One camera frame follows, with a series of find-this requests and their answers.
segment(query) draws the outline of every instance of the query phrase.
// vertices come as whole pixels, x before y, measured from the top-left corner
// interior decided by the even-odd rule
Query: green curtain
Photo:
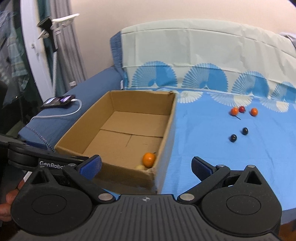
[[[49,0],[37,0],[38,3],[38,11],[39,11],[39,17],[40,20],[45,19],[46,17],[50,16],[50,3]],[[52,46],[50,43],[50,40],[44,39],[44,47],[45,52],[47,55],[47,63],[50,71],[50,76],[52,78]],[[59,61],[57,63],[57,93],[56,96],[62,96],[66,93],[66,88],[64,85],[62,73],[61,73],[61,67],[59,64]]]

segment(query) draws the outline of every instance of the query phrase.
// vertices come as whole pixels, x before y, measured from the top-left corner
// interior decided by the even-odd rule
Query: white charging cable
[[[36,115],[31,120],[33,120],[34,118],[52,118],[52,117],[63,117],[63,116],[73,115],[76,112],[78,112],[81,109],[81,107],[82,107],[81,100],[79,100],[79,99],[72,99],[71,102],[73,102],[73,101],[78,101],[79,102],[79,108],[78,108],[78,110],[76,110],[76,111],[74,111],[72,113],[64,114],[64,115]]]

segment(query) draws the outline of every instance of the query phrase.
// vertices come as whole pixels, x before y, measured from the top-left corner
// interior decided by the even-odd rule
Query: orange fruit
[[[237,107],[233,107],[230,111],[230,114],[235,116],[239,113],[239,109]]]
[[[156,155],[154,153],[147,152],[142,158],[143,165],[151,168],[155,162]]]
[[[252,116],[256,116],[256,115],[258,115],[258,110],[256,108],[252,108],[251,111],[250,111],[250,114]]]

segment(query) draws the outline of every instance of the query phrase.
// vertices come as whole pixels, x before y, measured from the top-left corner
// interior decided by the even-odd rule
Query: wall
[[[88,77],[113,65],[109,39],[144,22],[211,18],[296,33],[296,8],[288,0],[71,0]]]

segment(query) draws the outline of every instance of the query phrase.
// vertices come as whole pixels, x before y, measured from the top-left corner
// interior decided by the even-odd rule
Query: gray curtain
[[[50,0],[49,2],[52,18],[61,18],[74,14],[70,0]],[[79,84],[87,79],[74,25],[75,20],[57,35],[58,60],[67,91],[72,88],[70,86],[71,82],[75,81],[76,84]]]

